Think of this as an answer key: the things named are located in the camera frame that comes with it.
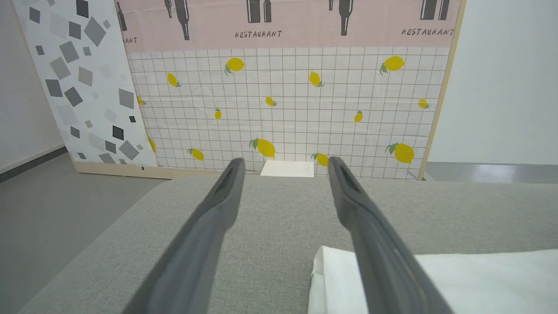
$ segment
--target gray floor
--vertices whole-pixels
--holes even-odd
[[[558,165],[427,163],[426,173],[434,181],[558,183]]]
[[[0,183],[0,313],[17,313],[163,181],[79,174],[64,154]]]

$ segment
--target folded white cloth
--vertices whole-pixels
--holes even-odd
[[[455,313],[558,313],[558,250],[417,255]],[[308,314],[368,314],[353,252],[314,257]]]

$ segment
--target white grid paper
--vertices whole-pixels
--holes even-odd
[[[249,147],[259,138],[273,143],[275,160],[312,161],[316,176],[327,168],[314,153],[339,156],[356,177],[416,179],[441,91],[448,47],[325,47],[221,49],[132,53],[129,65],[147,134],[159,166],[223,170],[236,157],[260,172],[266,157]],[[392,55],[406,62],[379,74]],[[245,67],[229,76],[230,58]],[[314,87],[310,72],[325,85]],[[172,73],[181,82],[167,82]],[[266,104],[266,96],[277,106]],[[430,108],[419,107],[426,98]],[[216,120],[215,108],[222,118]],[[363,112],[355,123],[357,110]],[[415,158],[400,163],[385,152],[403,142]],[[204,161],[186,151],[203,152]]]

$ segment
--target black baseboard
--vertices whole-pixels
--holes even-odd
[[[67,152],[68,152],[68,150],[66,150],[66,146],[64,146],[63,148],[59,148],[59,149],[57,149],[55,151],[52,151],[52,152],[50,152],[46,155],[43,155],[39,158],[33,159],[29,162],[26,162],[26,163],[22,164],[21,166],[17,166],[17,167],[15,167],[11,170],[8,170],[4,173],[0,173],[0,183],[15,177],[20,173],[23,173],[25,171],[33,169],[36,166],[38,166],[40,164],[43,164],[43,163],[45,163],[45,162],[47,162],[47,161],[49,161],[53,158],[56,158],[56,157],[58,157],[62,154],[65,154]]]

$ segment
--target lemon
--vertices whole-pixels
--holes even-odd
[[[138,99],[138,104],[140,104],[140,105],[142,105],[142,106],[143,106],[144,104],[147,104],[147,102],[144,101],[143,99],[141,99],[140,96],[136,96],[136,98]]]
[[[389,57],[384,63],[382,63],[382,67],[380,68],[380,74],[387,73],[387,70],[390,71],[397,71],[405,65],[405,61],[400,56],[392,56]]]
[[[403,143],[395,143],[391,144],[390,146],[386,147],[386,151],[389,149],[389,154],[393,154],[395,151],[395,159],[397,159],[400,163],[410,164],[415,157],[415,152],[413,148],[407,144]]]
[[[174,87],[180,87],[182,84],[180,84],[180,82],[176,79],[176,76],[168,73],[167,74],[167,80],[169,81],[169,84],[171,84]]]
[[[259,152],[265,157],[275,158],[275,146],[264,139],[258,139],[250,141],[250,146],[254,149],[258,148]]]
[[[202,160],[202,161],[204,160],[204,154],[195,148],[189,149],[188,154],[194,156],[195,159]]]
[[[271,107],[275,107],[277,105],[277,102],[274,102],[273,98],[271,97],[266,97],[266,104],[270,105]]]
[[[153,140],[148,137],[147,140],[149,141],[149,144],[151,145],[151,149],[153,150],[154,153],[157,152],[157,147],[155,147],[155,142],[153,142]]]
[[[329,158],[327,155],[316,153],[312,155],[312,158],[314,158],[314,160],[317,160],[320,165],[324,167],[328,166]]]
[[[242,70],[245,65],[246,64],[244,63],[244,61],[238,58],[232,58],[225,65],[225,74],[229,75],[229,73],[232,73],[232,71],[238,72]]]
[[[421,99],[418,101],[418,106],[421,107],[422,109],[428,109],[428,108],[430,108],[430,105],[428,104],[428,102],[426,102],[426,99],[424,99],[424,98],[421,98]]]
[[[310,72],[310,83],[315,87],[322,87],[325,85],[325,83],[321,81],[318,73],[314,71]]]
[[[357,111],[357,115],[354,116],[354,122],[361,122],[362,121],[362,111]]]

